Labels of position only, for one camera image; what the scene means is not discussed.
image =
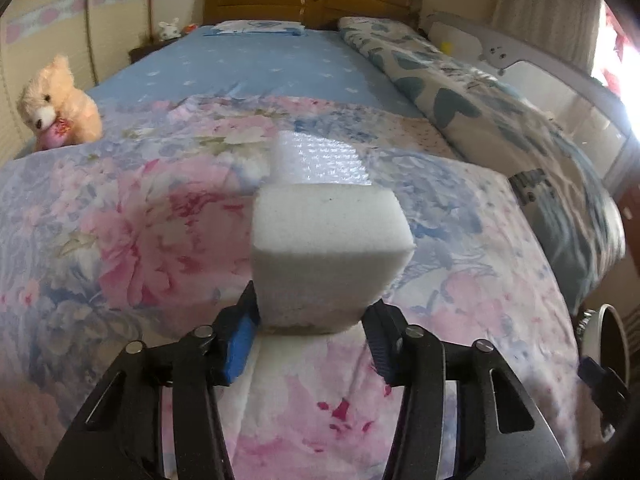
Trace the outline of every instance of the stuffed animal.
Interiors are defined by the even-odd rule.
[[[60,54],[27,83],[17,107],[36,135],[36,152],[102,137],[98,107],[74,87],[68,59]]]
[[[158,23],[160,27],[160,40],[172,40],[173,38],[180,38],[180,30],[178,30],[178,18],[174,18],[171,23],[160,22]]]

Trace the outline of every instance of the floral bedspread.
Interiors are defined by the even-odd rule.
[[[0,433],[39,478],[128,341],[176,340],[235,303],[251,276],[252,195],[280,130],[357,148],[417,243],[386,300],[444,340],[492,340],[577,465],[572,327],[503,176],[451,160],[425,119],[359,105],[194,96],[103,112],[101,142],[0,170]],[[359,326],[259,337],[245,373],[219,392],[236,478],[380,478],[401,394],[375,373]]]

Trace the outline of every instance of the gray curtain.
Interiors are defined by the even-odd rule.
[[[591,74],[602,0],[498,0],[492,25]]]

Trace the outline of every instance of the white foam block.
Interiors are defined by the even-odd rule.
[[[265,186],[254,205],[252,266],[262,325],[339,332],[359,322],[414,253],[391,190]]]

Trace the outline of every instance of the silver bolt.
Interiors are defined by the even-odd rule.
[[[424,335],[424,329],[418,325],[409,325],[407,328],[404,329],[404,333],[407,334],[409,337],[419,338]]]
[[[193,331],[193,335],[201,338],[211,337],[213,335],[213,329],[211,325],[200,325]]]
[[[132,341],[127,346],[125,346],[125,350],[127,354],[137,354],[142,352],[142,349],[145,346],[142,344],[142,341]]]
[[[491,341],[487,341],[486,339],[478,339],[474,342],[474,346],[481,352],[488,354],[489,352],[494,351],[494,345]]]

